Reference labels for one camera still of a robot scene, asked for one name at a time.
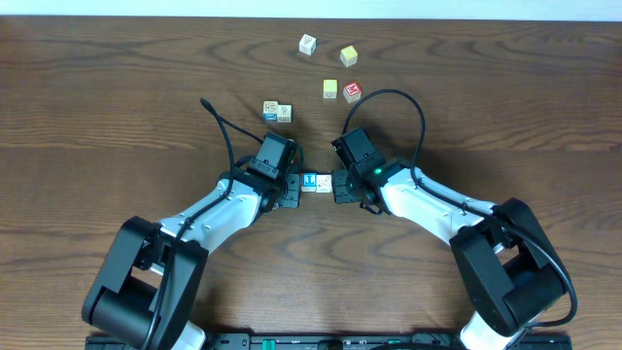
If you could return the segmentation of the blue J block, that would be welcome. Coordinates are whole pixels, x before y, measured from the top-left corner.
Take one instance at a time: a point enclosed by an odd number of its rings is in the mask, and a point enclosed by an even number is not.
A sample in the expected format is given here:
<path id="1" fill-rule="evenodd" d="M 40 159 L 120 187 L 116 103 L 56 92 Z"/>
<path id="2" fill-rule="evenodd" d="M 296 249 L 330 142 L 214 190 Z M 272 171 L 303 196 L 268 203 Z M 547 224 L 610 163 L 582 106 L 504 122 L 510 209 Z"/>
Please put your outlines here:
<path id="1" fill-rule="evenodd" d="M 316 173 L 303 173 L 301 175 L 301 190 L 306 193 L 315 193 L 317 191 Z"/>

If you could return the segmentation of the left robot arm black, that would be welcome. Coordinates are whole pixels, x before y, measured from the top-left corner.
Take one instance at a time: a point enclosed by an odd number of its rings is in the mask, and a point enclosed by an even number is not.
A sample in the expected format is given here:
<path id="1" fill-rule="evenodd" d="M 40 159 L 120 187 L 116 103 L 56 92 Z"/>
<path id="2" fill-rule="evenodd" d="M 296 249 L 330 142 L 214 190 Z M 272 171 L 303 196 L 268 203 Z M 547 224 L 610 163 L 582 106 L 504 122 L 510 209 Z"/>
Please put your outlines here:
<path id="1" fill-rule="evenodd" d="M 268 133 L 246 168 L 223 173 L 188 209 L 157 222 L 128 219 L 86 295 L 83 320 L 134 349 L 202 348 L 207 336 L 190 314 L 208 257 L 261 215 L 297 207 L 299 149 Z"/>

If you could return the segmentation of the white block red dots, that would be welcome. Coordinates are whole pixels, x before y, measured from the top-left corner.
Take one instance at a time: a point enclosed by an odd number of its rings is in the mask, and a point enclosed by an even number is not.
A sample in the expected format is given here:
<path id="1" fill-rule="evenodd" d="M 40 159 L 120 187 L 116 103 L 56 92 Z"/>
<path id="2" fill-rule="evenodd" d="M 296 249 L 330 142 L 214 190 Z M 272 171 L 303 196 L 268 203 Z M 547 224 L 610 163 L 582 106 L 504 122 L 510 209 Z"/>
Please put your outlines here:
<path id="1" fill-rule="evenodd" d="M 330 174 L 318 174 L 317 175 L 316 192 L 317 193 L 331 193 L 332 192 Z"/>

